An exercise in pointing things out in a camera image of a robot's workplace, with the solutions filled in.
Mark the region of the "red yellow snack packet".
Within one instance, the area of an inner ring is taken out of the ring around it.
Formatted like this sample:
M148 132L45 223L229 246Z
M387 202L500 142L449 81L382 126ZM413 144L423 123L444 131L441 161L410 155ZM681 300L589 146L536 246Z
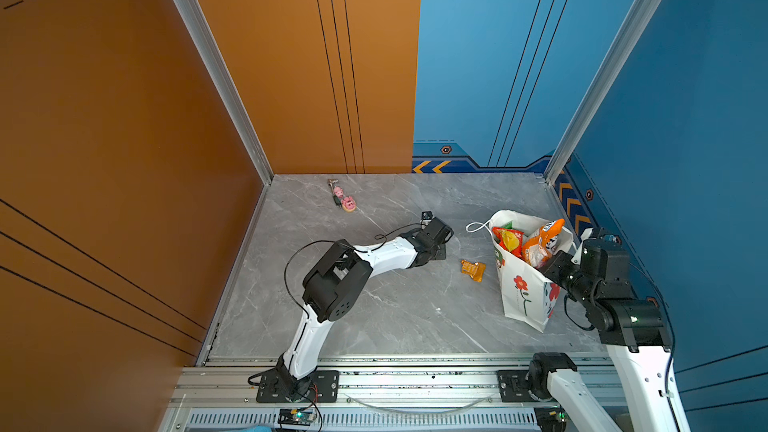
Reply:
M518 258L522 257L522 245L525 242L525 238L521 231L512 228L493 227L491 232L495 242L501 246L503 250Z

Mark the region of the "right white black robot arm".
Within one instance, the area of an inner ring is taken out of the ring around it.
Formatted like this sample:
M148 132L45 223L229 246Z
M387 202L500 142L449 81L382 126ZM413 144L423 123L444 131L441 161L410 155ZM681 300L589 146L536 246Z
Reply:
M637 297L630 266L628 251L614 235L589 228L575 254L556 253L542 273L584 307L618 374L633 429L687 431L674 377L672 327L659 305ZM533 399L557 402L580 431L619 428L565 353L535 354L527 385Z

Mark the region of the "orange snack bag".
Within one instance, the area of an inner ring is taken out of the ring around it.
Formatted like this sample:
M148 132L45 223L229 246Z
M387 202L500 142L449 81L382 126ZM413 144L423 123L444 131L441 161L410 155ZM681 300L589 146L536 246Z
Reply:
M534 268L544 265L555 254L564 225L558 219L541 226L521 247L523 260Z

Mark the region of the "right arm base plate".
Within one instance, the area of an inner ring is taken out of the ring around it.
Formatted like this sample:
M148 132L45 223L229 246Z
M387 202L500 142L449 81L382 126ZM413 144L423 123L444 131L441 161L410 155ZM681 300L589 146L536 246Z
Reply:
M548 402L552 396L546 391L537 392L527 371L499 370L496 372L500 399L503 403Z

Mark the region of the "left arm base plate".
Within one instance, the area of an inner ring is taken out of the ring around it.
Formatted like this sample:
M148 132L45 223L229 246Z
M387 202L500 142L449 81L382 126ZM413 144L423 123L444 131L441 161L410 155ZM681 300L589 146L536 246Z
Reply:
M339 392L340 373L337 370L316 370L295 381L290 375L282 378L275 369L258 376L257 403L335 403Z

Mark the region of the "white floral paper bag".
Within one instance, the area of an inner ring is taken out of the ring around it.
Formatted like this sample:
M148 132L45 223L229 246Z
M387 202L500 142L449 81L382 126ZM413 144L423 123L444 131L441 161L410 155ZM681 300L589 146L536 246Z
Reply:
M524 234L525 242L548 222L555 221L526 215L511 210L500 210L484 222L471 222L465 230L469 233L486 231L492 240L495 263L499 276L504 315L507 318L523 322L535 330L545 330L561 287L541 274L541 267L528 265L523 258L518 258L502 249L491 232L493 227L512 228ZM559 235L558 251L568 252L573 247L573 234L565 225Z

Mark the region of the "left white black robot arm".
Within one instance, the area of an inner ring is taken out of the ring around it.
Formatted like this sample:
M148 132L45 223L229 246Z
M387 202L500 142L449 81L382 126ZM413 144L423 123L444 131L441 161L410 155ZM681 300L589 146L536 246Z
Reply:
M301 299L295 302L302 311L301 320L290 345L277 359L278 383L290 394L303 393L310 386L332 326L351 311L368 281L443 260L453 235L448 224L433 217L381 234L373 245L331 241L302 280Z

